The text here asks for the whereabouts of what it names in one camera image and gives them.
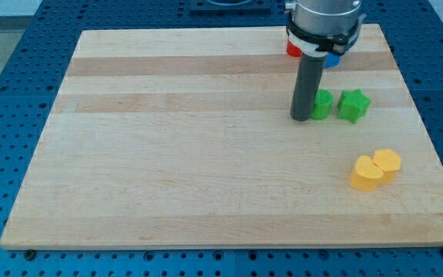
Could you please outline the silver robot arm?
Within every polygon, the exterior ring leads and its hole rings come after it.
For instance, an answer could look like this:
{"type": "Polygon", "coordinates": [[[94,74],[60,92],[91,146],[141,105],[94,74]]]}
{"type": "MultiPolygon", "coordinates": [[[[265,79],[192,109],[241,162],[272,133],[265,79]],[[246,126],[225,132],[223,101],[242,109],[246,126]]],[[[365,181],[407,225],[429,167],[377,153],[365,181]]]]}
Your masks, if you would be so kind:
{"type": "Polygon", "coordinates": [[[365,14],[361,0],[292,0],[288,13],[288,43],[308,56],[341,56],[357,42],[365,14]]]}

